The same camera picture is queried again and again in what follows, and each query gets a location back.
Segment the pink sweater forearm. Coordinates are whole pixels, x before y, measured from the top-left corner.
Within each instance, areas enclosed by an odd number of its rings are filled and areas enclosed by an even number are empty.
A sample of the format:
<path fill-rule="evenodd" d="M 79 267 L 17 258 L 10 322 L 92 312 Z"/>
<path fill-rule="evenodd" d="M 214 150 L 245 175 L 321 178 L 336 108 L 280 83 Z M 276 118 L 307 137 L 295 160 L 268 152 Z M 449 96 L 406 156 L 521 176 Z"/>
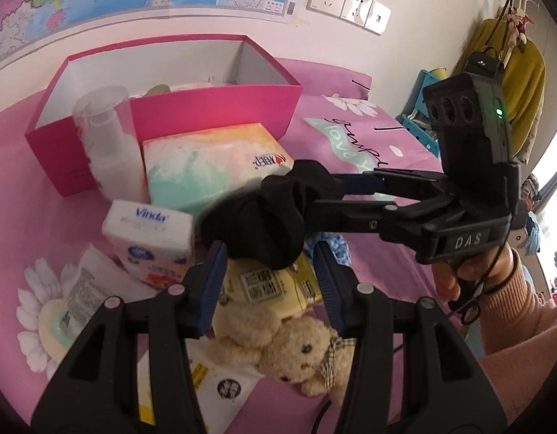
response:
<path fill-rule="evenodd" d="M 542 301 L 519 269 L 481 300 L 479 362 L 509 422 L 541 389 L 557 361 L 557 304 Z"/>

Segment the person's right hand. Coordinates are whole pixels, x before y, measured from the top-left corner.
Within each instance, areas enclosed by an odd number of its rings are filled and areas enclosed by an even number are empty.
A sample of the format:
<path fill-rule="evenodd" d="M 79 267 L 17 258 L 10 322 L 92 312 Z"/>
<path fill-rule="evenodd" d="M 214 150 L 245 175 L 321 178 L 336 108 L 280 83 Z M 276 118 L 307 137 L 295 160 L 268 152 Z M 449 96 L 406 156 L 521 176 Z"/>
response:
<path fill-rule="evenodd" d="M 523 276 L 518 253 L 508 244 L 501 253 L 494 248 L 471 258 L 454 269 L 450 264 L 432 266 L 439 297 L 444 302 L 456 301 L 463 295 L 463 283 L 475 283 L 483 278 L 483 293 L 479 298 L 480 324 L 489 327 L 528 328 L 533 324 L 537 299 Z"/>

